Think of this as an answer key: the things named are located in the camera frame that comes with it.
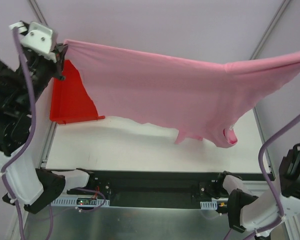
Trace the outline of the pink t shirt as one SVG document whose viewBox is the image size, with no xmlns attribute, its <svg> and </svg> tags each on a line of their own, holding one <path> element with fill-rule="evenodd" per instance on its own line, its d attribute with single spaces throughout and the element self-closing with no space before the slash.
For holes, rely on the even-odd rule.
<svg viewBox="0 0 300 240">
<path fill-rule="evenodd" d="M 66 56 L 99 113 L 176 129 L 177 144 L 192 138 L 232 147 L 238 119 L 300 73 L 300 51 L 219 64 L 66 43 Z"/>
</svg>

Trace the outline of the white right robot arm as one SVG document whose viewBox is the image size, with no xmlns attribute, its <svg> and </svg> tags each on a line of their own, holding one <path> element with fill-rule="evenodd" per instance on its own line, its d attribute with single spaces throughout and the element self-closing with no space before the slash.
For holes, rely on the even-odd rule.
<svg viewBox="0 0 300 240">
<path fill-rule="evenodd" d="M 271 181 L 263 163 L 267 148 L 300 122 L 300 114 L 271 136 L 261 146 L 258 163 L 269 189 L 260 196 L 250 193 L 243 181 L 230 172 L 220 174 L 215 192 L 227 197 L 227 217 L 231 230 L 249 232 L 246 239 L 268 239 L 271 231 L 286 218 L 300 213 L 300 143 L 291 148 L 281 160 L 278 173 Z"/>
</svg>

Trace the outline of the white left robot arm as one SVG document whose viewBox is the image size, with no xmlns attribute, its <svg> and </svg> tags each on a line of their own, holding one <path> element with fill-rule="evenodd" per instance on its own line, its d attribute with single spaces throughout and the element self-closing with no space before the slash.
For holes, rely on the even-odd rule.
<svg viewBox="0 0 300 240">
<path fill-rule="evenodd" d="M 79 188 L 89 195 L 96 183 L 91 171 L 77 168 L 51 171 L 36 168 L 27 152 L 34 136 L 33 107 L 51 78 L 63 80 L 68 47 L 58 44 L 49 60 L 23 47 L 25 64 L 12 70 L 0 60 L 0 178 L 7 192 L 2 200 L 36 214 L 62 193 Z"/>
</svg>

